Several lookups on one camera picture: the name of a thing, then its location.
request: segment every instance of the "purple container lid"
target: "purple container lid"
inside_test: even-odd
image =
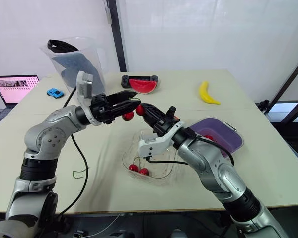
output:
[[[214,142],[226,148],[230,153],[243,145],[242,137],[216,118],[205,118],[193,124],[190,128],[201,136],[211,136]],[[221,153],[224,157],[227,156],[222,150]]]

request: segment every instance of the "toy banana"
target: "toy banana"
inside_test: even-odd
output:
[[[213,103],[213,104],[217,104],[219,105],[220,102],[215,101],[213,98],[211,98],[207,92],[207,88],[208,88],[209,83],[207,81],[204,81],[201,83],[200,87],[199,87],[199,95],[201,97],[201,99],[206,102],[206,103]]]

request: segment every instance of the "black cable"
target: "black cable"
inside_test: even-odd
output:
[[[67,211],[68,211],[68,210],[69,210],[69,209],[70,209],[70,208],[77,202],[77,200],[78,200],[78,199],[80,198],[80,196],[83,194],[84,189],[85,189],[86,184],[87,184],[87,180],[88,180],[88,164],[87,164],[87,160],[86,160],[86,158],[85,158],[83,152],[80,150],[78,144],[76,143],[76,141],[75,141],[73,135],[71,135],[71,138],[72,138],[72,141],[73,141],[73,143],[74,143],[76,149],[79,151],[79,153],[80,153],[80,155],[81,155],[81,157],[83,158],[84,163],[85,163],[85,168],[86,168],[85,181],[84,181],[84,185],[83,185],[83,187],[81,188],[80,193],[79,193],[78,196],[75,198],[75,200],[74,200],[74,201],[73,201],[67,208],[65,208],[61,213],[59,213],[59,214],[57,215],[57,217],[63,215],[65,212],[67,212]]]
[[[147,162],[152,163],[152,164],[172,163],[172,164],[189,165],[188,163],[182,162],[182,161],[171,161],[171,160],[153,161],[153,160],[150,160],[150,157],[146,157],[145,159]]]
[[[224,230],[221,232],[219,238],[224,238],[224,236],[225,236],[225,234],[227,233],[227,231],[229,230],[230,226],[231,226],[231,224],[229,224],[228,226],[226,226],[226,227],[224,228]]]
[[[69,97],[67,98],[66,102],[64,103],[63,108],[68,105],[68,103],[69,103],[70,99],[72,98],[72,96],[73,96],[73,94],[74,94],[75,91],[76,91],[76,86],[73,89],[73,91],[71,92],[71,94],[69,95]]]
[[[71,97],[73,96],[74,92],[76,91],[76,87],[73,89],[73,91],[71,92],[71,94],[69,95],[68,99],[66,100],[64,107],[67,106],[67,104],[69,103]],[[83,154],[83,152],[80,150],[78,144],[76,143],[75,141],[75,138],[73,135],[71,135],[71,138],[72,138],[72,141],[76,147],[76,149],[78,150],[78,152],[80,153],[81,157],[83,158],[84,160],[84,163],[85,163],[85,170],[86,170],[86,175],[85,175],[85,181],[84,181],[84,184],[83,184],[83,187],[81,188],[81,191],[80,193],[78,194],[78,196],[75,198],[75,200],[67,207],[65,208],[62,212],[60,212],[58,215],[57,215],[57,218],[60,217],[61,215],[63,215],[65,212],[67,212],[80,198],[80,196],[83,194],[84,190],[85,190],[85,187],[86,187],[86,184],[87,184],[87,180],[88,180],[88,164],[87,164],[87,160],[85,158],[85,155]]]
[[[214,146],[218,147],[219,149],[223,150],[229,156],[230,162],[232,163],[232,165],[234,165],[234,158],[233,158],[232,154],[227,149],[225,149],[223,146],[221,146],[221,145],[219,145],[219,144],[217,144],[217,143],[215,143],[213,141],[210,141],[210,140],[207,140],[207,139],[203,139],[203,138],[198,137],[198,136],[195,137],[195,138],[197,140],[201,140],[203,142],[206,142],[208,144],[214,145]]]

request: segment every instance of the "laptop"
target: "laptop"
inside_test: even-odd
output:
[[[37,75],[0,76],[0,96],[6,108],[0,121],[39,83]]]

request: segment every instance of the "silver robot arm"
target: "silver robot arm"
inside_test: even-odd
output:
[[[136,95],[131,91],[92,97],[87,80],[88,77],[77,89],[78,96],[82,93],[82,100],[90,103],[88,107],[81,103],[79,107],[72,105],[56,110],[26,133],[27,149],[6,220],[0,222],[0,238],[32,238],[46,232],[56,218],[58,196],[52,189],[56,183],[57,161],[68,137],[89,124],[110,124],[115,117],[133,111],[140,103],[130,100]]]
[[[269,210],[246,187],[232,163],[222,156],[219,148],[207,143],[209,139],[185,128],[184,123],[174,116],[174,107],[165,114],[154,105],[142,106],[145,111],[143,119],[153,128],[154,134],[140,139],[140,157],[149,159],[173,146],[196,171],[202,185],[223,204],[246,237],[288,238]]]

